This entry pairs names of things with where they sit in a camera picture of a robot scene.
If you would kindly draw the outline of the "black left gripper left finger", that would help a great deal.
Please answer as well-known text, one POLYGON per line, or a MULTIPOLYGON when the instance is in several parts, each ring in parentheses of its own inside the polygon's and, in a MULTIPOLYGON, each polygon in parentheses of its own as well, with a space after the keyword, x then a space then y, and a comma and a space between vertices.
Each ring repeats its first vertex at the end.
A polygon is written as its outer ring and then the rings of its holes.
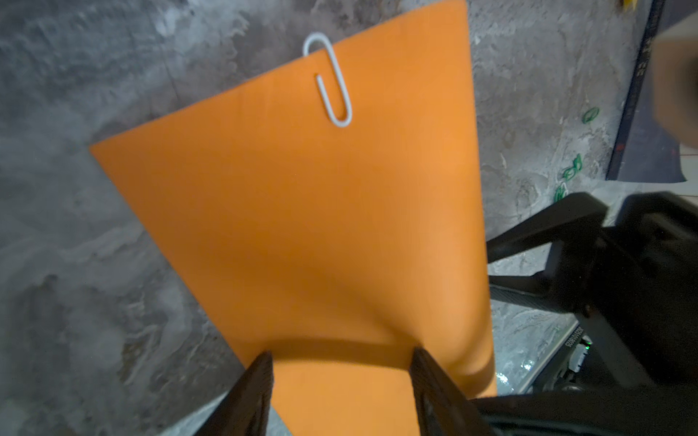
POLYGON ((262 352, 194 436, 265 436, 273 387, 273 356, 262 352))

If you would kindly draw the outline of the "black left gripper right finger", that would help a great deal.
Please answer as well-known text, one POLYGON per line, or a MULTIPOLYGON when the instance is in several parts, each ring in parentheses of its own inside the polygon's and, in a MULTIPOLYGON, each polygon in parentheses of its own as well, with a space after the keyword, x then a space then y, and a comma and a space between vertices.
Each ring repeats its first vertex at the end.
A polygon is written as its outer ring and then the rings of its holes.
POLYGON ((422 436, 491 434, 490 425, 427 350, 414 348, 408 372, 422 436))

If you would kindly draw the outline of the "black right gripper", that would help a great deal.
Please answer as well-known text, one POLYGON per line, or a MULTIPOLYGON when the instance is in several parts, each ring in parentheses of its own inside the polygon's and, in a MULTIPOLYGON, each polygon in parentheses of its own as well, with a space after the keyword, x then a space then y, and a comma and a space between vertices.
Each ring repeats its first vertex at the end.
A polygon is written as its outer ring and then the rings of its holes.
MULTIPOLYGON (((575 193, 486 243, 487 263, 550 245, 545 269, 489 277, 493 300, 580 312, 624 387, 697 383, 697 207, 676 194, 633 194, 613 225, 575 193)), ((696 435, 697 387, 554 391, 474 401, 497 435, 696 435)))

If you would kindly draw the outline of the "green paperclip side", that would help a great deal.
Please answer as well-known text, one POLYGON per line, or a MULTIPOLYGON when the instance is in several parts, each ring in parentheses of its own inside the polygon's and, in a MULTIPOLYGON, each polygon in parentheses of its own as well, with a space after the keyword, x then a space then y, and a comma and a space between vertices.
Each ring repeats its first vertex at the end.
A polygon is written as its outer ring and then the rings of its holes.
POLYGON ((579 173, 583 169, 583 160, 581 154, 578 154, 573 161, 574 170, 579 173))
POLYGON ((571 166, 571 167, 568 167, 567 169, 563 170, 562 178, 564 181, 568 182, 568 181, 571 181, 572 179, 574 179, 576 174, 577 174, 576 168, 571 166))

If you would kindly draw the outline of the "green paperclip top edge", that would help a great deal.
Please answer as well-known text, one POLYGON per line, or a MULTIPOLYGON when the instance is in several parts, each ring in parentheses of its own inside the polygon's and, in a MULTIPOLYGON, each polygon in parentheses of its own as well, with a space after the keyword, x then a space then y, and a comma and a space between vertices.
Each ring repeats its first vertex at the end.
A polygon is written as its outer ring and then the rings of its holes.
POLYGON ((581 121, 584 125, 589 125, 598 118, 599 114, 600 108, 598 106, 592 107, 583 113, 581 121))

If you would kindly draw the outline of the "orange paper document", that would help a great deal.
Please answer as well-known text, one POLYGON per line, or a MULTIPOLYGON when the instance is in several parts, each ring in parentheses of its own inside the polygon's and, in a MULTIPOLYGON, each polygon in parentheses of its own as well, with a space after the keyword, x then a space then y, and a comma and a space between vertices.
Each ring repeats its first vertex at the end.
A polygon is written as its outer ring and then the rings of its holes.
POLYGON ((441 1, 91 151, 294 435, 416 435, 422 346, 496 393, 467 6, 441 1))

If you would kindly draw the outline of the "white paperclip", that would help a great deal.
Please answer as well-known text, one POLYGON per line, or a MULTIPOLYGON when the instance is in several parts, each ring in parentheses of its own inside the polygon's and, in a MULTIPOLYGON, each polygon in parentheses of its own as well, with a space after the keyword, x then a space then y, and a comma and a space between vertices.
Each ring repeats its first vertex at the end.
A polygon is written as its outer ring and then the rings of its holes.
POLYGON ((314 32, 308 35, 305 38, 304 44, 303 44, 303 56, 307 57, 310 56, 311 48, 313 45, 319 44, 321 45, 324 49, 325 52, 327 53, 330 65, 333 70, 334 74, 334 79, 336 80, 336 84, 338 85, 338 89, 341 94, 341 98, 343 100, 343 105, 344 105, 344 117, 339 118, 336 113, 334 112, 334 108, 332 106, 332 103, 329 98, 329 94, 327 92, 325 82, 323 80, 323 77, 320 76, 319 74, 316 75, 316 86, 317 89, 320 93, 321 99, 323 101, 324 107, 325 107, 325 112, 330 120, 330 122, 338 128, 347 128, 349 125, 351 125, 353 118, 354 118, 354 111, 353 111, 353 105, 351 101, 350 94, 348 92, 346 83, 345 83, 345 78, 343 71, 341 69, 341 66, 338 62, 338 59, 336 57, 336 52, 334 52, 334 46, 330 39, 323 33, 321 32, 314 32))

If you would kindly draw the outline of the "dark navy book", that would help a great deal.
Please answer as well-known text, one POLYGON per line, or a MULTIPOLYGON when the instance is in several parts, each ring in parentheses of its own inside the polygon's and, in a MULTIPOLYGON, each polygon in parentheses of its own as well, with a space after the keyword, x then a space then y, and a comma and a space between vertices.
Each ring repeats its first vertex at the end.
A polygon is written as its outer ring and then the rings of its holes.
POLYGON ((651 3, 635 60, 623 114, 614 141, 607 181, 683 183, 680 143, 654 118, 650 60, 652 42, 660 32, 697 11, 696 1, 651 3))

